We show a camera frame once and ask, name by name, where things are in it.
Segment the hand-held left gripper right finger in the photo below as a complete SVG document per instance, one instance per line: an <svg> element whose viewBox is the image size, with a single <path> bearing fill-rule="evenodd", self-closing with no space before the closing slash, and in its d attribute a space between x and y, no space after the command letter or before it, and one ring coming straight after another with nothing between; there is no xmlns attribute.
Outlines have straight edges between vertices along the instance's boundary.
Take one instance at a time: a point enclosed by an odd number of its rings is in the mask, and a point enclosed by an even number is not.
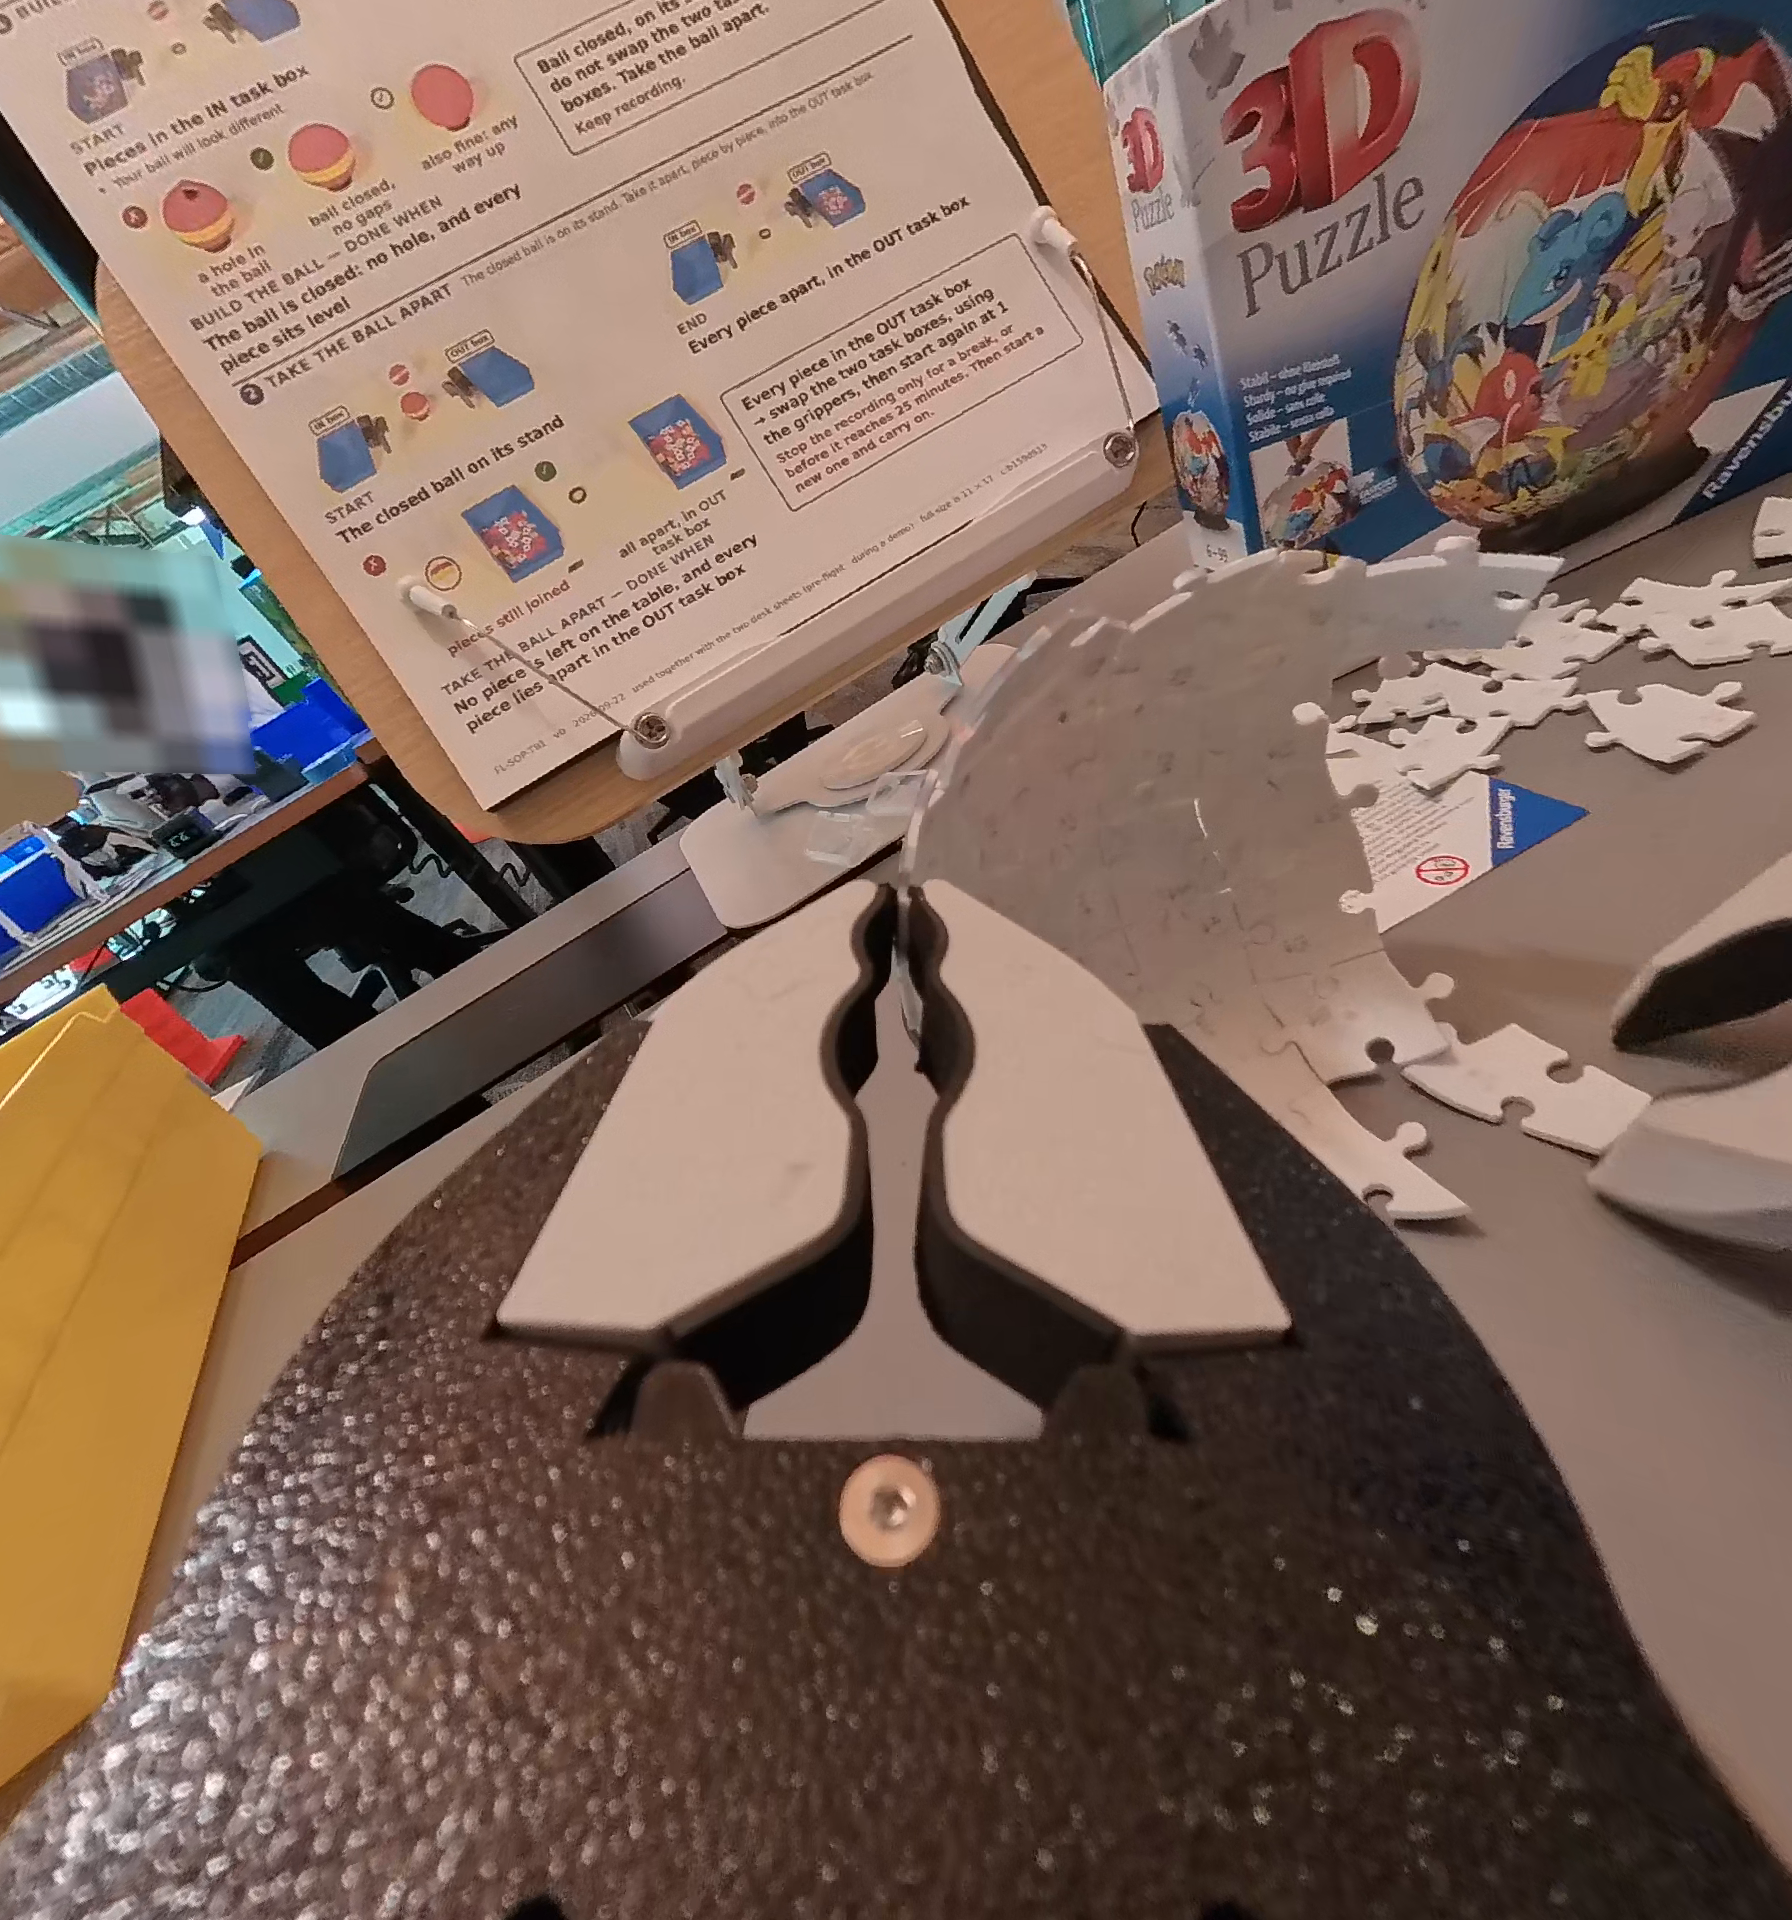
<svg viewBox="0 0 1792 1920"><path fill-rule="evenodd" d="M1113 1339L1284 1339L1267 1278L1142 1020L1096 973L947 881L926 978L970 1034L939 1098L947 1225Z"/></svg>

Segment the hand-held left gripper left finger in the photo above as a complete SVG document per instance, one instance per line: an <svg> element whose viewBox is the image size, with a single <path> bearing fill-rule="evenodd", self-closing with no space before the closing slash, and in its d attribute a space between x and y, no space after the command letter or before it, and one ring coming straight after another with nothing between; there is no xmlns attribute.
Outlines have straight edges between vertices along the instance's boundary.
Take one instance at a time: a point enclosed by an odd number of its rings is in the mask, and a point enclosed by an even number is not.
<svg viewBox="0 0 1792 1920"><path fill-rule="evenodd" d="M499 1333L682 1343L848 1243L869 1216L858 1089L891 930L889 888L841 886L668 996L502 1300Z"/></svg>

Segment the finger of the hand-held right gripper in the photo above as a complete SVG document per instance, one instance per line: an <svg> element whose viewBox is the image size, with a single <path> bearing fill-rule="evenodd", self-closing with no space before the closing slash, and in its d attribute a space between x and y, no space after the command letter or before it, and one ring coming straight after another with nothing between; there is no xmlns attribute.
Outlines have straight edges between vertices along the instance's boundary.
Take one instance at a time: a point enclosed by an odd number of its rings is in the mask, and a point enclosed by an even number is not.
<svg viewBox="0 0 1792 1920"><path fill-rule="evenodd" d="M1619 1052L1761 1017L1792 1002L1792 852L1633 974L1609 1036Z"/></svg>
<svg viewBox="0 0 1792 1920"><path fill-rule="evenodd" d="M1792 1062L1729 1089L1651 1100L1587 1185L1657 1227L1792 1254Z"/></svg>

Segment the white puzzle piece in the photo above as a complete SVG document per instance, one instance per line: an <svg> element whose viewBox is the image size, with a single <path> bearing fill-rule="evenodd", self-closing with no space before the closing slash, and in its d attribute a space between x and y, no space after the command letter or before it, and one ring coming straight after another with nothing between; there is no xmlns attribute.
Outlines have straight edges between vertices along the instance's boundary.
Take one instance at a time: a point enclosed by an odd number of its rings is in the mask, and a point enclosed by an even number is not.
<svg viewBox="0 0 1792 1920"><path fill-rule="evenodd" d="M1415 1091L1466 1118L1500 1124L1509 1106L1523 1110L1526 1137L1599 1158L1650 1106L1651 1094L1604 1070L1586 1065L1558 1080L1568 1063L1558 1049L1519 1025L1464 1044L1438 1026L1443 1049L1401 1067Z"/></svg>

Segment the partly built puzzle ball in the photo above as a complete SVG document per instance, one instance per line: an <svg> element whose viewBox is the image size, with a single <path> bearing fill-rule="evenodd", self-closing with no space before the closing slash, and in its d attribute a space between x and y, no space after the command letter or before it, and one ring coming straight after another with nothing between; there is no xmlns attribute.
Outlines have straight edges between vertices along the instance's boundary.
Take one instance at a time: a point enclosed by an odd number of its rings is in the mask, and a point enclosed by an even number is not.
<svg viewBox="0 0 1792 1920"><path fill-rule="evenodd" d="M1348 801L1323 768L1331 683L1386 656L1497 647L1558 562L1472 540L1386 565L1259 553L1180 574L1131 621L1046 614L984 685L911 817L911 881L950 881L1180 1033L1388 1221L1467 1207L1339 1102L1443 1052L1386 958Z"/></svg>

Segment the paper puzzle leaflet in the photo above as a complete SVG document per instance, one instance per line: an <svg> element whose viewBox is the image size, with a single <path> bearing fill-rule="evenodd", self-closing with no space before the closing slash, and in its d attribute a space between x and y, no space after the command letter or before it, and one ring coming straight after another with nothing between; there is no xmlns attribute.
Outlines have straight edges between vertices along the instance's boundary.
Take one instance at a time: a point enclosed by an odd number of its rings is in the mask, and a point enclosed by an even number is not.
<svg viewBox="0 0 1792 1920"><path fill-rule="evenodd" d="M1438 898L1478 881L1586 817L1586 809L1485 772L1464 772L1438 793L1417 790L1374 740L1336 734L1324 765L1341 799L1356 803L1369 878L1344 893L1344 914L1371 913L1381 933L1425 913Z"/></svg>

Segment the pile of white puzzle pieces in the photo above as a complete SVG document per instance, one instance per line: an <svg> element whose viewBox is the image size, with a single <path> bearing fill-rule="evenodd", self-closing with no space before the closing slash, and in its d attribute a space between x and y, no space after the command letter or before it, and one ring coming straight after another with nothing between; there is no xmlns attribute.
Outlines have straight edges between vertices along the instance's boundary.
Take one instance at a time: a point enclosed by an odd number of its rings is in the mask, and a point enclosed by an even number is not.
<svg viewBox="0 0 1792 1920"><path fill-rule="evenodd" d="M1792 498L1759 503L1751 562L1638 576L1602 608L1547 593L1502 644L1406 655L1329 725L1331 781L1437 797L1497 774L1506 741L1545 724L1661 770L1706 757L1755 725L1728 672L1792 658Z"/></svg>

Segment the blue puzzle box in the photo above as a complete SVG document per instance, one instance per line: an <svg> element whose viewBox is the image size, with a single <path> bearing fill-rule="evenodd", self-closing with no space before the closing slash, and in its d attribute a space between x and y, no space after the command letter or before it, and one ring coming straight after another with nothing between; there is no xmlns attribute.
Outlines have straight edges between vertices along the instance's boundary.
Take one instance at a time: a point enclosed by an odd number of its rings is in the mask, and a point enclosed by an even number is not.
<svg viewBox="0 0 1792 1920"><path fill-rule="evenodd" d="M1072 12L1212 551L1579 565L1792 473L1792 3Z"/></svg>

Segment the yellow plastic bin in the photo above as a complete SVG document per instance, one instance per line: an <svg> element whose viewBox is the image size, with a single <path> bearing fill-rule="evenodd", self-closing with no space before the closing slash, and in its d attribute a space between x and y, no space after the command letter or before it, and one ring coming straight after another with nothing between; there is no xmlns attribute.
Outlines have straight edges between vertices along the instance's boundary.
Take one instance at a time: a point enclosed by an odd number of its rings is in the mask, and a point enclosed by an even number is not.
<svg viewBox="0 0 1792 1920"><path fill-rule="evenodd" d="M0 1790L113 1685L260 1158L105 991L0 1048Z"/></svg>

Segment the laminated instruction sheet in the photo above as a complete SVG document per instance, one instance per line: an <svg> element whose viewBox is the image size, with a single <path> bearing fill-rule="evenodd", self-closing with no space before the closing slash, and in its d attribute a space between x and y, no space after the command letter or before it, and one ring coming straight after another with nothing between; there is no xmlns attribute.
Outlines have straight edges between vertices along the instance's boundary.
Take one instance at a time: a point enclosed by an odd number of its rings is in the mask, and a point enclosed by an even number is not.
<svg viewBox="0 0 1792 1920"><path fill-rule="evenodd" d="M681 770L1142 473L939 5L0 5L0 120L483 809Z"/></svg>

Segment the task instruction sheet on board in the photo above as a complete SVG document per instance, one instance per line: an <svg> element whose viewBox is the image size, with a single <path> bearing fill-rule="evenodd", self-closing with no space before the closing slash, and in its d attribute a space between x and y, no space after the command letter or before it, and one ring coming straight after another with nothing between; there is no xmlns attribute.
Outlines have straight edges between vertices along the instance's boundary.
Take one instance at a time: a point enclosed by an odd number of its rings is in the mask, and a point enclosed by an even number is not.
<svg viewBox="0 0 1792 1920"><path fill-rule="evenodd" d="M1123 238L1123 216L1104 133L1099 88L1084 63L1066 15L1045 3L951 3L940 12L954 28L963 61L987 91L1002 135L1016 146L1027 178L1075 236L1078 249L1127 329L1137 327L1133 272ZM991 537L980 565L945 574L930 602L912 600L895 612L857 612L847 639L830 656L799 670L799 679L751 715L727 716L717 734L650 779L625 774L616 750L596 745L524 788L495 807L475 801L444 744L404 695L390 665L353 612L313 565L281 508L251 475L224 430L209 414L189 381L169 360L106 264L97 269L97 321L116 373L154 421L164 445L188 469L226 530L251 553L285 612L305 635L337 690L372 727L382 751L409 779L417 796L458 826L491 833L509 842L565 842L619 825L682 781L707 772L722 757L771 727L830 698L902 647L992 588L1037 571L1078 541L1136 513L1161 491L1172 469L1161 427L1142 421L1140 457L1119 489L1072 522L1030 537Z"/></svg>

